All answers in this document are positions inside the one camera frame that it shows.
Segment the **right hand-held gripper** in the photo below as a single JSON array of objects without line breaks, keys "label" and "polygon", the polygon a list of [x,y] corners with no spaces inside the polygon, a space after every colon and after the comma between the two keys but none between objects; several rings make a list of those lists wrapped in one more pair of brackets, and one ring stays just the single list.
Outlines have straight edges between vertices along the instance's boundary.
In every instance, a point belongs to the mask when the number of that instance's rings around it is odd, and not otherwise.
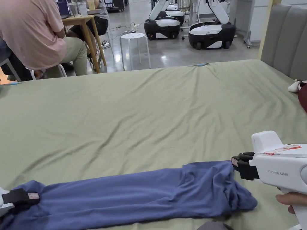
[{"label": "right hand-held gripper", "polygon": [[283,193],[307,193],[306,144],[283,144],[274,131],[255,133],[251,139],[253,152],[231,157],[242,179],[278,187]]}]

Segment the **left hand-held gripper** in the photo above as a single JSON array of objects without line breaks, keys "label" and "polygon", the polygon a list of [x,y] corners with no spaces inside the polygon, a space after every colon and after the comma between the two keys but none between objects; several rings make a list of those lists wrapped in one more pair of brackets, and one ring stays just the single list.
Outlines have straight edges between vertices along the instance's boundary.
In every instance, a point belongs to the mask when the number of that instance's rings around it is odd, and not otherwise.
[{"label": "left hand-held gripper", "polygon": [[[10,202],[5,200],[5,195],[9,195]],[[24,189],[5,190],[0,187],[0,209],[12,209],[21,205],[37,205],[40,202],[38,193],[28,193]]]}]

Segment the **person's right hand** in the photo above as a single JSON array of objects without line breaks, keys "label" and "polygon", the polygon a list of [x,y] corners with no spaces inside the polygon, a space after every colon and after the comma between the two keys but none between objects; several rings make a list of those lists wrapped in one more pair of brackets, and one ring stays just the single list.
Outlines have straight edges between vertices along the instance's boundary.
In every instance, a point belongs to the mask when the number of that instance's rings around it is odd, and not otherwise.
[{"label": "person's right hand", "polygon": [[297,192],[289,192],[287,194],[278,194],[275,196],[276,200],[284,205],[288,205],[288,212],[296,214],[293,206],[307,206],[307,195]]}]

